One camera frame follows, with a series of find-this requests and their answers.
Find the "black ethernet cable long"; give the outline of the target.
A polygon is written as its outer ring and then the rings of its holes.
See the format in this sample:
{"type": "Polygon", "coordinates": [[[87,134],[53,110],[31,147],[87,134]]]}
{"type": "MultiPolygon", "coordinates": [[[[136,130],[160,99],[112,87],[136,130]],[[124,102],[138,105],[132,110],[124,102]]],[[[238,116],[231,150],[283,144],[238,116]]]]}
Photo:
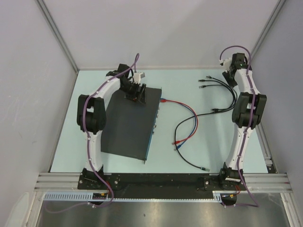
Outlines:
{"type": "Polygon", "coordinates": [[[175,127],[174,129],[174,141],[173,141],[173,145],[175,147],[175,151],[177,152],[177,154],[181,157],[181,159],[183,161],[185,161],[187,164],[189,164],[190,166],[196,168],[196,169],[199,169],[201,171],[205,171],[207,173],[210,172],[210,169],[209,168],[206,168],[206,167],[203,167],[203,166],[197,166],[197,165],[194,165],[193,163],[189,162],[188,160],[186,160],[183,155],[180,153],[179,149],[182,147],[182,145],[191,137],[194,135],[194,132],[197,130],[198,128],[198,117],[200,116],[207,116],[207,115],[214,115],[214,114],[221,114],[221,113],[225,113],[225,112],[228,112],[228,111],[231,111],[233,110],[235,107],[235,105],[231,105],[230,107],[228,108],[224,108],[224,109],[219,109],[219,108],[214,108],[212,109],[209,113],[201,113],[201,114],[195,114],[193,111],[192,111],[192,116],[182,120],[180,123],[177,124],[177,126],[175,127]],[[183,139],[182,141],[180,142],[177,142],[177,139],[176,139],[176,135],[177,135],[177,130],[178,130],[178,127],[182,124],[182,123],[185,123],[186,121],[190,120],[190,119],[194,119],[194,127],[192,129],[192,131],[190,132],[190,134],[185,138],[183,139]]]}

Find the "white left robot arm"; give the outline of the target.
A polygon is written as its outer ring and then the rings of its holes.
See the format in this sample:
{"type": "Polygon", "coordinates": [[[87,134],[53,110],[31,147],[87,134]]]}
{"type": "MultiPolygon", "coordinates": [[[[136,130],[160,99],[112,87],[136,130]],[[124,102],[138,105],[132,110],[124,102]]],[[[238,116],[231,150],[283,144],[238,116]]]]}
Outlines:
{"type": "Polygon", "coordinates": [[[94,189],[101,188],[105,183],[104,176],[98,172],[103,169],[101,135],[107,121],[109,101],[120,90],[126,99],[145,104],[146,85],[141,84],[144,77],[145,73],[135,71],[134,66],[120,64],[117,70],[106,74],[105,81],[95,92],[78,98],[76,121],[80,130],[86,134],[88,161],[85,169],[94,172],[88,178],[89,185],[94,189]]]}

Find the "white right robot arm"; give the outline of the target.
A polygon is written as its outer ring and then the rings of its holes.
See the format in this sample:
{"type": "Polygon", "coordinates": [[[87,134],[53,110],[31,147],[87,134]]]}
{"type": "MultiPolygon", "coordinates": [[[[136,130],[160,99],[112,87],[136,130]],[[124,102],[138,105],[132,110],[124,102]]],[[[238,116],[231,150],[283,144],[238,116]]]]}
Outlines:
{"type": "Polygon", "coordinates": [[[261,122],[267,96],[261,94],[253,80],[252,68],[243,53],[235,53],[231,58],[220,60],[224,66],[223,76],[231,87],[239,88],[239,97],[232,111],[234,136],[231,150],[219,172],[218,184],[229,190],[244,181],[243,163],[249,138],[261,122]]]}

